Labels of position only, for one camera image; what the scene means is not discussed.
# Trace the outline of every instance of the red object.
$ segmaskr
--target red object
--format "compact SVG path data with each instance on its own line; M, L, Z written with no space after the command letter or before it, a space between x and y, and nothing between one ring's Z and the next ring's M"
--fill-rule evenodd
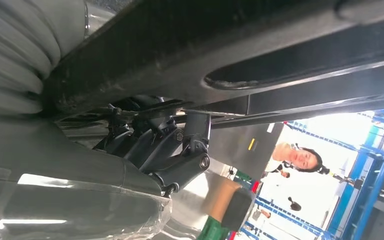
M230 234L229 240L234 240L234 239L235 239L235 236L236 236L236 232L233 231L233 232Z
M259 185L260 185L259 181L254 182L254 185L252 185L251 191L253 193L256 193Z

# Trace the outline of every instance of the bolt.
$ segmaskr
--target bolt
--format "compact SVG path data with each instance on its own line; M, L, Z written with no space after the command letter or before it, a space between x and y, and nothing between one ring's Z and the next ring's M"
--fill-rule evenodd
M204 156L203 158L201 158L201 161L199 162L199 166L202 169L207 168L209 165L210 165L210 158L208 156Z
M176 133L176 140L177 140L178 142L183 141L183 132L178 131L178 132Z

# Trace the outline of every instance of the nut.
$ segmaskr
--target nut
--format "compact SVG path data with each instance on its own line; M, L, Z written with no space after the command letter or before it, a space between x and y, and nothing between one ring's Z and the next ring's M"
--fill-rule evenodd
M209 165L210 165L210 158L208 156L204 156L203 158L201 158L201 161L199 162L199 166L202 169L207 168Z

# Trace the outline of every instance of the woman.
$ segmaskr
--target woman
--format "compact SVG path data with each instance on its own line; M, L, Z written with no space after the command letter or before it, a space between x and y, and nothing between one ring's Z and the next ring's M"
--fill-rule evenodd
M279 143L273 150L271 159L265 169L273 172L283 165L305 173L328 174L329 168L323 166L322 157L313 149L298 147L298 144Z

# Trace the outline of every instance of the plastic wrap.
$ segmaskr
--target plastic wrap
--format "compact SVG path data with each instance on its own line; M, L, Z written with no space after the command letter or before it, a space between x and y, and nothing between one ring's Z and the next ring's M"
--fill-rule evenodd
M146 240L172 212L169 198L119 186L0 168L0 240Z

